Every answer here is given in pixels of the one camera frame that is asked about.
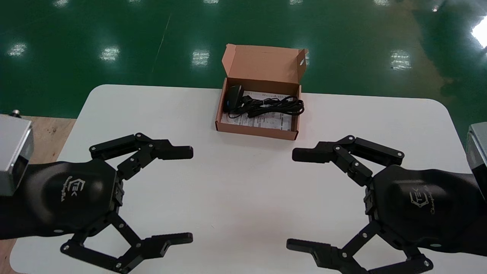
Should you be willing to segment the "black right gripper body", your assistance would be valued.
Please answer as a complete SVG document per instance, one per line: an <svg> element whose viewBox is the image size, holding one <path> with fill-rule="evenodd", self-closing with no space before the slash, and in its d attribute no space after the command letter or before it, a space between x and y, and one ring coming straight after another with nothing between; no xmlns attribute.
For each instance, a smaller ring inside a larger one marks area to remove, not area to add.
<svg viewBox="0 0 487 274"><path fill-rule="evenodd" d="M372 216L395 248L486 255L486 199L473 174L392 165L370 186Z"/></svg>

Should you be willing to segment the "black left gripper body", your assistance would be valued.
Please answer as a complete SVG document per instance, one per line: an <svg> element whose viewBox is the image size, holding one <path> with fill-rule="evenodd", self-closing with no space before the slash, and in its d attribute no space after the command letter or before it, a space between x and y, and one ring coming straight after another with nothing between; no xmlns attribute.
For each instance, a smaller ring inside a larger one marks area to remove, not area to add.
<svg viewBox="0 0 487 274"><path fill-rule="evenodd" d="M95 236L121 205L113 199L119 182L116 170L99 159L29 165L13 196L1 197L1 239Z"/></svg>

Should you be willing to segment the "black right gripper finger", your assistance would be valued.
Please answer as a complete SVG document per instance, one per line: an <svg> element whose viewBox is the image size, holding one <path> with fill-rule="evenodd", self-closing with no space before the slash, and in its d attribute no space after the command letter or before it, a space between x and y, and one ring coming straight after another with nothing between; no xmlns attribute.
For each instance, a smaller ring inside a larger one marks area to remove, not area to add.
<svg viewBox="0 0 487 274"><path fill-rule="evenodd" d="M372 171L356 157L388 167L400 166L404 153L353 135L337 142L318 142L314 148L294 148L292 151L292 159L296 162L332 162L359 186L370 186Z"/></svg>
<svg viewBox="0 0 487 274"><path fill-rule="evenodd" d="M374 269L362 267L355 260L354 255L376 235L392 244L394 248L402 250L406 260ZM343 248L294 238L287 240L286 247L291 251L309 253L317 267L334 269L342 274L421 274L434 267L433 262L422 254L418 247L407 244L397 234L377 221L367 224Z"/></svg>

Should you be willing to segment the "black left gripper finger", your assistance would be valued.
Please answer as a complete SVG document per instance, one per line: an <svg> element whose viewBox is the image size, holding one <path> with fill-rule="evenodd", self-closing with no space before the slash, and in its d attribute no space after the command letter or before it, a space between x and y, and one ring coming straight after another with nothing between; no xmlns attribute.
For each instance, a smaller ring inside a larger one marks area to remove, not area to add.
<svg viewBox="0 0 487 274"><path fill-rule="evenodd" d="M99 143L90 147L92 159L109 160L126 154L131 156L117 166L117 177L128 180L153 160L179 160L193 158L191 146L173 146L168 139L151 139L136 133Z"/></svg>
<svg viewBox="0 0 487 274"><path fill-rule="evenodd" d="M101 232L108 225L115 227L130 245L130 248L120 257L107 255L84 246L88 237L93 236L95 232ZM86 229L74 233L73 237L61 246L60 252L112 272L128 274L144 260L164 257L170 246L192 242L192 233L155 235L141 239L117 212L111 212L99 218Z"/></svg>

